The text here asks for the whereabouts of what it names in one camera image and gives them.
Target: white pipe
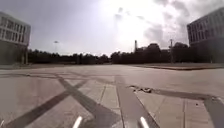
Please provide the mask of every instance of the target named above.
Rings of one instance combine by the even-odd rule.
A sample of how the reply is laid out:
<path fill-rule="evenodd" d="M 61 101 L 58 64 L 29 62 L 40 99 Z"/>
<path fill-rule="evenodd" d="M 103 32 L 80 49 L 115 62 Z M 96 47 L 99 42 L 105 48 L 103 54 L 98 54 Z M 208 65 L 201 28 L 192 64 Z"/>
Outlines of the white pipe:
<path fill-rule="evenodd" d="M 140 121 L 143 128 L 150 128 L 144 117 L 141 117 Z"/>
<path fill-rule="evenodd" d="M 73 125 L 72 128 L 79 128 L 81 122 L 82 122 L 82 117 L 79 116 L 79 117 L 76 119 L 75 124 Z"/>

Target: sky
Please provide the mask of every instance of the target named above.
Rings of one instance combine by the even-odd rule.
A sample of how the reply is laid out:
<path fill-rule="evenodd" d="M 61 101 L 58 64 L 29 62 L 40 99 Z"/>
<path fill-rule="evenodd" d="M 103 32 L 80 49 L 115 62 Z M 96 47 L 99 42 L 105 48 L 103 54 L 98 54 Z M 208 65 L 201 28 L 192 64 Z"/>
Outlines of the sky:
<path fill-rule="evenodd" d="M 110 55 L 170 39 L 188 44 L 186 25 L 224 0 L 0 0 L 0 11 L 31 25 L 30 49 Z"/>

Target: white bar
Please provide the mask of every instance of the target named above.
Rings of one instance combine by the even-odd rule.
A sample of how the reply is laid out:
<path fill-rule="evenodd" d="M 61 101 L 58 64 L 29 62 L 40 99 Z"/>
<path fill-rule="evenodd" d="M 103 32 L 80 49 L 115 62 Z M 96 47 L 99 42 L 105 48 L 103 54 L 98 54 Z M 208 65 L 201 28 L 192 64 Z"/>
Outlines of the white bar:
<path fill-rule="evenodd" d="M 3 126 L 4 124 L 4 120 L 2 120 L 1 124 L 0 124 L 0 128 Z"/>
<path fill-rule="evenodd" d="M 150 128 L 144 117 L 140 118 L 143 128 Z"/>
<path fill-rule="evenodd" d="M 79 128 L 81 122 L 82 122 L 82 117 L 79 116 L 79 117 L 76 119 L 75 124 L 73 125 L 72 128 Z"/>

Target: building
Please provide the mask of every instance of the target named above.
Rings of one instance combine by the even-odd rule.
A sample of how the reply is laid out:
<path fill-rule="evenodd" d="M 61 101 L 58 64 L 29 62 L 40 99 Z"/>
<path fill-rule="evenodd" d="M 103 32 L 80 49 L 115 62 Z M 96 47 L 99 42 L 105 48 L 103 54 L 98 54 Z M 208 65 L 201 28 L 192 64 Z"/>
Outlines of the building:
<path fill-rule="evenodd" d="M 0 12 L 0 64 L 27 62 L 30 25 Z"/>
<path fill-rule="evenodd" d="M 224 62 L 224 7 L 188 24 L 187 30 L 197 60 Z"/>

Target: paved plaza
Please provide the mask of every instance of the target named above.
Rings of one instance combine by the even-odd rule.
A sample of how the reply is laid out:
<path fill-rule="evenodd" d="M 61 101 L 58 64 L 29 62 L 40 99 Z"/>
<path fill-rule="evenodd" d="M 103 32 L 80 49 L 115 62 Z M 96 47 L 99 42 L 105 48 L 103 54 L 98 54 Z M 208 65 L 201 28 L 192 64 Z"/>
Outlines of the paved plaza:
<path fill-rule="evenodd" d="M 5 128 L 224 126 L 224 69 L 172 71 L 124 65 L 0 71 Z"/>

